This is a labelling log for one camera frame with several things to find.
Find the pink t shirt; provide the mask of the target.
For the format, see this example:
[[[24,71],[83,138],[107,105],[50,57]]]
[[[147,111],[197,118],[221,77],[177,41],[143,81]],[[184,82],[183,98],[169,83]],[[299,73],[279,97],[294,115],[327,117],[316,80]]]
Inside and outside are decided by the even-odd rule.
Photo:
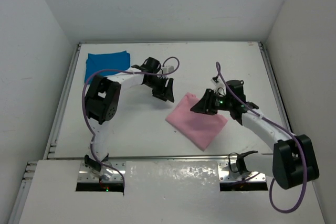
[[[206,115],[192,112],[191,108],[198,101],[199,98],[195,94],[186,93],[165,120],[204,151],[222,131],[228,119],[220,114]]]

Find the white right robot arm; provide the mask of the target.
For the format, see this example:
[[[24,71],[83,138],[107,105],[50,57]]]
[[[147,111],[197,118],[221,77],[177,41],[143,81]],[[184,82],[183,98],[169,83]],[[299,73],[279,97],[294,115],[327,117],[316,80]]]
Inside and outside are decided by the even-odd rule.
[[[272,157],[258,151],[237,155],[236,163],[229,168],[233,173],[246,174],[251,168],[271,175],[283,189],[316,180],[320,176],[311,139],[306,135],[286,133],[261,117],[259,107],[246,101],[243,88],[232,88],[225,95],[206,89],[203,97],[190,109],[191,112],[216,115],[228,111],[232,119],[251,130],[272,150]]]

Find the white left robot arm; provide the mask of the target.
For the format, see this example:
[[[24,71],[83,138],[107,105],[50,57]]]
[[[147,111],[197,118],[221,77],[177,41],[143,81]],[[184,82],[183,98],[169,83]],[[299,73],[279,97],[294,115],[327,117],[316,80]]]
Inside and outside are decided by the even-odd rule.
[[[92,133],[89,154],[85,164],[97,173],[104,168],[116,170],[108,164],[107,140],[108,122],[116,115],[121,94],[135,86],[145,85],[152,90],[152,96],[164,102],[174,102],[173,78],[180,66],[169,66],[165,62],[149,57],[142,65],[132,65],[127,70],[102,69],[94,72],[85,81],[82,90],[82,112],[85,123]]]

